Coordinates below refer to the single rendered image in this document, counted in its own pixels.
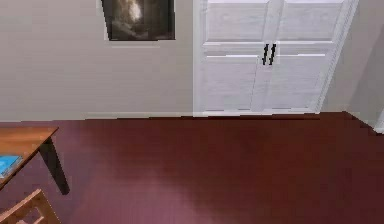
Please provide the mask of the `white double room door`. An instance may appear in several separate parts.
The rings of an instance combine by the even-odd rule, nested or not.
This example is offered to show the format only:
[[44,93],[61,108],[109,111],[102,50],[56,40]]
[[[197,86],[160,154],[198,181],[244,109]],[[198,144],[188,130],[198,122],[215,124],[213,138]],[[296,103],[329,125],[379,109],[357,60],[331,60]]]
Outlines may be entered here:
[[[196,0],[193,110],[320,112],[359,0]],[[272,44],[277,44],[269,65]],[[262,64],[269,44],[266,65]]]

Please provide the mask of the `brown wooden table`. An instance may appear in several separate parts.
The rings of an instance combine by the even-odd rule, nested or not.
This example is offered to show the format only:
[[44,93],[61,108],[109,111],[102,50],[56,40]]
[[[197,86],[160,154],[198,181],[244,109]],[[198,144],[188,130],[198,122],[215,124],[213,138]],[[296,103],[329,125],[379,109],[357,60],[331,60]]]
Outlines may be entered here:
[[0,156],[18,155],[20,163],[4,178],[0,191],[37,155],[40,154],[62,195],[70,187],[53,143],[58,127],[0,127]]

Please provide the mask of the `light wooden chair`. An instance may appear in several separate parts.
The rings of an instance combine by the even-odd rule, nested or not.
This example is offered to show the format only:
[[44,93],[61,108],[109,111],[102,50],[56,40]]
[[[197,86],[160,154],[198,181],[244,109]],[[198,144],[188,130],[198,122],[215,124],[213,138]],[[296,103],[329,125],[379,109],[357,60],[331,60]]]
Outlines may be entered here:
[[39,217],[32,224],[62,224],[41,189],[37,189],[12,208],[0,214],[0,224],[28,224],[25,217],[33,210]]

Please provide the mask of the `blue book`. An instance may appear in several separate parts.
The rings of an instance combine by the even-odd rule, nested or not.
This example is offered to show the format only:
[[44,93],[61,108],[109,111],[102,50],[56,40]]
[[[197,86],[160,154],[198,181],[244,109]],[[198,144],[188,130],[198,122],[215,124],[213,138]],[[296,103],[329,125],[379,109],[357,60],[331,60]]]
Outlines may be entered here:
[[18,155],[0,156],[0,178],[9,175],[21,161],[22,157]]

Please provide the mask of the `dark framed wall picture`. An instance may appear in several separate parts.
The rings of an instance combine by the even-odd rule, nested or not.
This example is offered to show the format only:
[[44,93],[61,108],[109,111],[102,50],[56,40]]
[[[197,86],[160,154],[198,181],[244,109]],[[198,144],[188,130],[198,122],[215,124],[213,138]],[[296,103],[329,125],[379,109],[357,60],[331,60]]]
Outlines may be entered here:
[[175,40],[175,0],[101,0],[109,41]]

